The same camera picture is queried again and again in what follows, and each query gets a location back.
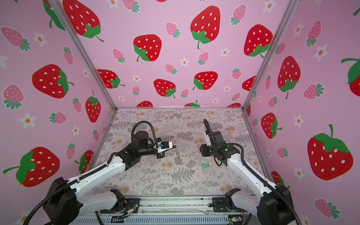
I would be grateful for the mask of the aluminium corner frame post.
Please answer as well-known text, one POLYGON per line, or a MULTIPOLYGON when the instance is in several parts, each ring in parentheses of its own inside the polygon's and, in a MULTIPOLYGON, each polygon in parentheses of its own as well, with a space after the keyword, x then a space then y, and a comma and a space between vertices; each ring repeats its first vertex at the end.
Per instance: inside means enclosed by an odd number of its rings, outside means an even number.
POLYGON ((242 107, 242 111, 244 113, 246 112, 248 105, 250 104, 250 102, 253 98, 253 95, 254 95, 255 91, 257 90, 257 87, 258 87, 259 83, 261 82, 261 79, 262 79, 264 73, 266 72, 266 69, 269 66, 269 63, 273 58, 273 55, 275 53, 275 49, 276 49, 277 45, 281 41, 285 31, 287 30, 289 23, 291 22, 291 19, 292 19, 294 13, 296 12, 296 9, 297 9, 299 3, 300 3, 299 0, 289 1, 288 6, 284 12, 284 15, 283 15, 282 19, 280 20, 278 28, 273 36, 273 40, 270 44, 270 47, 266 51, 266 55, 260 65, 258 73, 257 73, 255 80, 253 82, 253 85, 250 89, 249 95, 246 98, 244 106, 242 107))
POLYGON ((68 19, 68 17, 66 16, 65 10, 63 9, 63 6, 62 6, 62 1, 50 0, 49 3, 53 7, 55 14, 57 15, 59 21, 64 26, 66 33, 68 34, 69 38, 71 39, 72 43, 74 44, 81 59, 83 60, 85 66, 91 73, 98 88, 101 90, 104 98, 107 100, 110 108, 113 111, 116 111, 117 106, 115 105, 113 99, 111 98, 109 92, 107 91, 107 88, 103 84, 102 79, 101 79, 97 69, 95 68, 91 58, 89 57, 88 53, 86 52, 84 45, 81 43, 81 40, 79 39, 78 34, 72 27, 71 22, 68 19))

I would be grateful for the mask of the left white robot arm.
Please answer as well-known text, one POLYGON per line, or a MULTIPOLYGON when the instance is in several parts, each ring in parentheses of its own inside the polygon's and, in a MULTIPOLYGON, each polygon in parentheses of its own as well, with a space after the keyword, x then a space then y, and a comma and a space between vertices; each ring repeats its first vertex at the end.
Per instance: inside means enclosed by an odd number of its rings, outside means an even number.
POLYGON ((172 142, 156 137, 151 139, 146 131, 138 131, 131 135, 131 143, 121 151, 112 153, 107 162, 77 177, 55 180, 43 205, 51 224, 69 225, 78 216, 98 211, 132 213, 125 196, 115 188, 99 195, 89 196, 88 192, 133 167, 142 156, 163 158, 166 151, 175 147, 172 142))

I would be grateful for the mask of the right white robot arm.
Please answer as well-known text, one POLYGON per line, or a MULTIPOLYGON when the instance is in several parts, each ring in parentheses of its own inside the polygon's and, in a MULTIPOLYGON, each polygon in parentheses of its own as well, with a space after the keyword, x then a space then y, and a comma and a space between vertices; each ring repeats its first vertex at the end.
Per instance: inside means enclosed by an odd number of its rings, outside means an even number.
POLYGON ((290 190, 261 175, 244 158, 244 149, 237 143, 226 143, 219 131, 205 131, 206 143, 200 152, 204 157, 214 157, 236 172, 254 193, 247 196, 240 189, 227 194, 228 208, 243 209, 257 217, 262 225, 301 224, 295 212, 290 190))

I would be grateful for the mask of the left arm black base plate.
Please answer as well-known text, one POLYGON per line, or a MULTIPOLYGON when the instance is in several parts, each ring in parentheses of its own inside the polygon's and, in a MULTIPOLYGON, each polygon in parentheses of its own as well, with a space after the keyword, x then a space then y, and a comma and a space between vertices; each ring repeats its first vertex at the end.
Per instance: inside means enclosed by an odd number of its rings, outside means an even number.
POLYGON ((137 213, 140 205, 140 198, 126 198, 125 200, 118 200, 113 208, 110 210, 101 210, 101 214, 125 214, 128 211, 137 213))

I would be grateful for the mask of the aluminium corner frame post left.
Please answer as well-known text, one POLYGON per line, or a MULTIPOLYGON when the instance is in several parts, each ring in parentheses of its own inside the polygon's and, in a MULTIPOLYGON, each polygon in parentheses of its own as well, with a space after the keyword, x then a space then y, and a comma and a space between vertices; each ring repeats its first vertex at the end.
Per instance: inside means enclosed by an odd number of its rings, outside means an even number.
POLYGON ((81 43, 81 40, 79 39, 78 34, 72 27, 71 22, 68 19, 68 17, 66 16, 65 10, 63 9, 63 6, 62 6, 62 1, 50 0, 49 3, 53 7, 55 14, 57 15, 59 21, 64 26, 66 33, 68 34, 69 38, 71 39, 72 43, 74 44, 81 59, 83 60, 85 66, 91 73, 98 88, 101 90, 104 98, 107 100, 110 108, 113 111, 116 111, 117 106, 115 105, 113 99, 111 98, 109 92, 107 91, 107 88, 103 84, 102 79, 101 79, 97 69, 95 68, 91 58, 89 57, 88 53, 86 52, 84 45, 81 43))

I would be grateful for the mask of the aluminium corner frame post right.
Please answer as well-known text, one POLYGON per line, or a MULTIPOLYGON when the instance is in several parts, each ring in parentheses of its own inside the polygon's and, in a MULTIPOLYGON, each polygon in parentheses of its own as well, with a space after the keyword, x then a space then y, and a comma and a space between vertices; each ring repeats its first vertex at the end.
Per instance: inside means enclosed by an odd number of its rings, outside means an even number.
POLYGON ((253 98, 253 95, 254 95, 255 91, 257 90, 257 87, 258 87, 259 83, 261 82, 261 79, 262 79, 264 73, 266 72, 266 69, 269 66, 269 63, 273 58, 273 55, 275 53, 275 49, 276 49, 277 45, 281 41, 285 31, 287 30, 289 23, 291 22, 291 19, 292 19, 294 13, 296 12, 296 9, 297 9, 299 3, 300 3, 299 0, 289 1, 288 6, 284 12, 284 15, 283 15, 282 19, 280 20, 278 28, 273 36, 273 40, 270 44, 270 47, 266 51, 266 55, 260 65, 258 73, 257 73, 255 80, 253 82, 253 85, 250 89, 249 95, 246 98, 244 106, 242 107, 242 111, 244 113, 246 112, 248 105, 250 104, 250 102, 253 98))

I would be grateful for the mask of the metal key holder plate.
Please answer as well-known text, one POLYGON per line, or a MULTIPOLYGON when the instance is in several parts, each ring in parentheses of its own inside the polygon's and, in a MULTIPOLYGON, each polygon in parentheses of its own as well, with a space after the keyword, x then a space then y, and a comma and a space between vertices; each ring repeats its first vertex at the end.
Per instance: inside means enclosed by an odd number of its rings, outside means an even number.
POLYGON ((178 150, 176 150, 176 158, 174 160, 175 164, 178 165, 178 166, 182 166, 183 165, 183 160, 180 156, 180 153, 178 150))

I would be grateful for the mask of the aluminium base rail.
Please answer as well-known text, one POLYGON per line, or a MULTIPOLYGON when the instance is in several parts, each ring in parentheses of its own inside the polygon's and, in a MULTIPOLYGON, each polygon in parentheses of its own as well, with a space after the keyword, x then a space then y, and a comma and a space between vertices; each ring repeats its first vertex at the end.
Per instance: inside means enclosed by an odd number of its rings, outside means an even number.
POLYGON ((258 213, 260 200, 255 196, 240 191, 226 196, 125 196, 116 197, 114 193, 106 192, 104 194, 85 196, 78 200, 77 207, 79 213, 75 216, 80 217, 101 210, 112 209, 118 200, 126 198, 140 198, 140 205, 137 214, 140 213, 170 213, 186 212, 195 213, 207 211, 214 212, 213 208, 208 207, 214 197, 225 197, 230 200, 236 208, 241 208, 254 216, 258 213))

